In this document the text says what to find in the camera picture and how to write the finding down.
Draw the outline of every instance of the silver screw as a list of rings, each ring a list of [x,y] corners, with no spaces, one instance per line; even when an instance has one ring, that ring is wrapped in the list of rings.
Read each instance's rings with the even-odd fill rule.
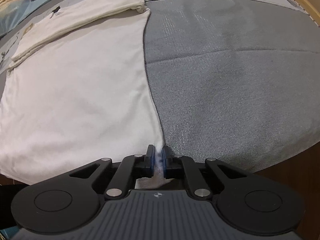
[[[205,188],[199,188],[195,191],[195,195],[198,197],[207,197],[210,195],[210,191]]]
[[[122,194],[122,190],[119,188],[111,188],[107,190],[107,195],[110,197],[118,197]]]

